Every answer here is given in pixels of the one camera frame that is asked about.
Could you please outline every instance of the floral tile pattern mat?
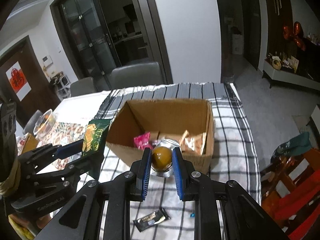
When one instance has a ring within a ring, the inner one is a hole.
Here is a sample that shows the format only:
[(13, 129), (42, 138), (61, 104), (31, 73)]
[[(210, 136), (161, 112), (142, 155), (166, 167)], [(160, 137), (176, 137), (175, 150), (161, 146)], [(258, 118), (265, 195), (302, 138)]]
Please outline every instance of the floral tile pattern mat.
[[(85, 134), (86, 127), (77, 123), (65, 123), (55, 122), (52, 129), (43, 138), (37, 138), (39, 140), (38, 146), (41, 147), (48, 143), (52, 145), (66, 145), (78, 140), (81, 140)], [(62, 170), (67, 163), (76, 160), (80, 155), (73, 155), (64, 160), (55, 160), (52, 164), (58, 169)]]

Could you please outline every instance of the checkered cloth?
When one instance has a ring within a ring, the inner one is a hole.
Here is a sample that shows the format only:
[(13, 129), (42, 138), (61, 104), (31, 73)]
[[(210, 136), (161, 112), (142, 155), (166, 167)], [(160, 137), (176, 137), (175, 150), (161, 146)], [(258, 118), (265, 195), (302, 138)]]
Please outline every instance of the checkered cloth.
[[(175, 84), (167, 86), (135, 87), (114, 90), (101, 104), (95, 118), (114, 119), (126, 100), (131, 99), (166, 99), (166, 98), (203, 98), (212, 103), (216, 130), (214, 133), (214, 152), (208, 176), (217, 181), (236, 180), (261, 204), (261, 187), (258, 159), (251, 130), (244, 114), (242, 103), (234, 94), (230, 85)], [(129, 170), (107, 147), (102, 164), (99, 182), (113, 180), (117, 175)], [(82, 177), (80, 186), (89, 181)], [(171, 220), (139, 232), (133, 220), (139, 219), (163, 207)], [(221, 209), (218, 206), (221, 233), (223, 223)], [(142, 203), (131, 202), (131, 239), (194, 239), (194, 202), (179, 200), (174, 177), (160, 178), (150, 176), (148, 195)], [(104, 222), (101, 225), (100, 239), (103, 236)]]

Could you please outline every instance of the gray floor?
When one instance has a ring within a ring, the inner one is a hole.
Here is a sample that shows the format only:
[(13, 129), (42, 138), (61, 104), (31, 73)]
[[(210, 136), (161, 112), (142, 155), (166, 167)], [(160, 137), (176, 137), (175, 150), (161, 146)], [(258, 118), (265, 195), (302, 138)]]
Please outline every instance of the gray floor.
[(320, 103), (320, 97), (288, 88), (269, 89), (269, 82), (262, 79), (262, 72), (256, 71), (242, 55), (232, 55), (230, 64), (262, 170), (270, 163), (276, 147), (299, 134), (292, 116), (310, 116)]

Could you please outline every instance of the metal bolt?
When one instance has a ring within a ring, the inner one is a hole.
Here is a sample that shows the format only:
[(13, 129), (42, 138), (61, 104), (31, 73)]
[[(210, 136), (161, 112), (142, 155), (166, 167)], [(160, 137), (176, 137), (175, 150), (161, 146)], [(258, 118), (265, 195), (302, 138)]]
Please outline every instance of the metal bolt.
[(193, 171), (191, 173), (191, 176), (194, 178), (199, 178), (201, 176), (201, 173), (199, 171)]
[(235, 187), (238, 183), (235, 180), (229, 180), (228, 184), (230, 187)]
[(90, 180), (89, 182), (88, 182), (88, 186), (89, 187), (95, 187), (97, 185), (97, 181), (96, 180)]
[(131, 177), (133, 176), (133, 172), (132, 172), (132, 171), (126, 171), (126, 172), (124, 173), (124, 176), (125, 176), (126, 178), (131, 178)]

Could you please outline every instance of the green snack bag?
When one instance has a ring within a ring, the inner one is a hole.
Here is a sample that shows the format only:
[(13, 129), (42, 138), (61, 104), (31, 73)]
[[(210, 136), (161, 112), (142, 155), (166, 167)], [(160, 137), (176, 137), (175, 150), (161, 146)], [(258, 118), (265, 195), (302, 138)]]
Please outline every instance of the green snack bag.
[(98, 180), (100, 175), (101, 164), (103, 162), (104, 148), (111, 120), (109, 119), (93, 119), (88, 123), (84, 134), (81, 157), (95, 155), (94, 166), (88, 174)]

